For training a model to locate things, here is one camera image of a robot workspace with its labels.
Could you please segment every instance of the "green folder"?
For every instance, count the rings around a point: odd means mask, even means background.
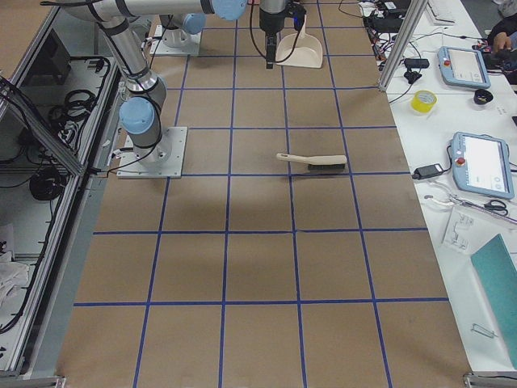
[[[498,321],[511,363],[517,368],[517,271],[501,235],[492,238],[471,260]]]

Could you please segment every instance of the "yellow tape roll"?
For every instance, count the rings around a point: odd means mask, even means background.
[[[428,113],[438,99],[432,91],[417,91],[411,100],[411,107],[420,113]]]

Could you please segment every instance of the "electronic device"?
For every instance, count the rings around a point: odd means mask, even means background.
[[[474,89],[490,87],[485,62],[477,50],[443,46],[438,50],[438,66],[448,85]]]
[[[406,58],[404,66],[407,69],[427,69],[429,61],[426,58]]]
[[[456,18],[443,0],[428,0],[426,12],[433,24],[437,26],[451,26],[456,23]]]
[[[403,21],[404,19],[386,19],[370,15],[367,18],[363,18],[363,25],[379,33],[396,33],[401,29]]]
[[[379,0],[377,9],[383,12],[385,18],[406,16],[411,0]]]
[[[451,141],[452,177],[460,190],[511,199],[508,145],[487,135],[455,133]]]

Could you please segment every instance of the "keyboard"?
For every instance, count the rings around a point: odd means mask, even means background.
[[[435,25],[451,26],[456,22],[456,18],[447,7],[447,0],[428,0],[426,11]]]

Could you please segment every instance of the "white table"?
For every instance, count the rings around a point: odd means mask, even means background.
[[[460,0],[444,1],[456,16],[456,25],[447,27],[444,31],[450,35],[478,36],[477,29]],[[427,15],[423,15],[415,31],[415,38],[421,36],[419,34],[439,32],[442,28],[431,24]],[[512,116],[517,116],[517,96],[506,79],[503,76],[490,75],[490,91],[494,94],[494,101],[480,107],[473,102],[472,89],[448,86],[442,81],[439,73],[436,56],[439,47],[447,45],[470,48],[475,43],[475,40],[462,40],[441,34],[416,40],[417,49],[422,57],[429,59],[430,68],[422,70],[422,78],[413,85],[407,95],[391,104],[402,146],[412,171],[416,167],[437,162],[447,168],[449,160],[446,147],[453,134],[459,131],[489,134],[504,139],[510,146],[510,160],[517,162],[517,127],[511,119]],[[411,47],[406,50],[406,56],[414,57]],[[394,99],[407,90],[408,83],[403,78],[405,71],[403,65],[397,70],[387,90],[389,99]],[[419,90],[432,91],[438,98],[438,103],[427,115],[418,114],[410,106],[413,94]],[[517,177],[513,175],[512,179],[517,187]],[[451,173],[441,175],[435,182],[446,185],[451,192],[472,202],[482,204],[488,200],[482,196],[458,191]],[[511,224],[494,217],[456,207],[455,211],[459,210],[474,217],[476,225],[476,228],[466,234],[469,241],[468,249],[460,253],[442,244],[451,209],[424,199],[424,196],[432,195],[438,200],[447,201],[447,191],[430,181],[415,181],[415,187],[472,371],[504,372],[506,375],[515,376],[517,370],[510,362],[502,338],[489,338],[471,330],[473,324],[477,324],[500,334],[481,283],[470,262],[470,254],[497,233],[503,235],[509,251],[516,252],[517,230],[510,230]],[[517,217],[517,203],[508,204],[508,209],[511,216]]]

